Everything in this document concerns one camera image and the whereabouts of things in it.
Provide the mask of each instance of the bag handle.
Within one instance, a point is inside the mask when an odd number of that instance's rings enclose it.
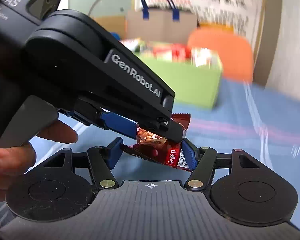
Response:
[[[167,2],[169,3],[171,9],[172,9],[172,20],[173,21],[179,21],[180,20],[180,13],[179,13],[179,9],[176,8],[175,3],[173,2],[173,0],[167,0]],[[143,18],[144,19],[149,19],[149,7],[146,3],[146,0],[141,0],[142,6],[143,6]]]

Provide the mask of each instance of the blue table surface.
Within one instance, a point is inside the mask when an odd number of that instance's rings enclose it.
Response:
[[[196,146],[209,146],[220,153],[242,148],[289,181],[299,197],[291,221],[300,228],[300,102],[257,85],[222,80],[213,110],[175,103],[174,113],[191,114],[186,136]],[[37,151],[37,163],[65,147],[71,147],[74,152],[85,152],[93,146],[106,146],[120,136],[94,126],[86,127],[63,115],[60,119],[75,127],[80,135],[78,142],[65,145],[33,138],[31,143]],[[126,145],[135,143],[129,138],[123,140]],[[218,170],[215,180],[227,172]],[[177,179],[185,183],[190,175],[187,171],[125,153],[112,173],[119,183],[122,180]]]

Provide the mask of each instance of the orange chair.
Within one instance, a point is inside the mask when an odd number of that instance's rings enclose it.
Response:
[[[225,78],[252,83],[253,52],[245,38],[219,29],[199,28],[191,33],[188,46],[217,51]]]

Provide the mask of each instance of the metal pin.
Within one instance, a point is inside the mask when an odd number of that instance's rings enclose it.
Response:
[[[194,180],[191,180],[188,182],[188,186],[191,188],[199,188],[199,187],[203,186],[203,182],[200,180],[194,179]]]
[[[115,182],[111,179],[105,179],[100,182],[100,186],[103,188],[110,188],[110,187],[113,187],[114,185],[115,185]]]

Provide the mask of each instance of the gray gripper base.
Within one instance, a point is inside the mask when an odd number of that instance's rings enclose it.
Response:
[[[66,220],[36,223],[14,219],[1,231],[10,240],[293,240],[300,232],[283,223],[265,228],[235,224],[216,213],[204,194],[178,181],[125,181],[102,190],[85,211]]]

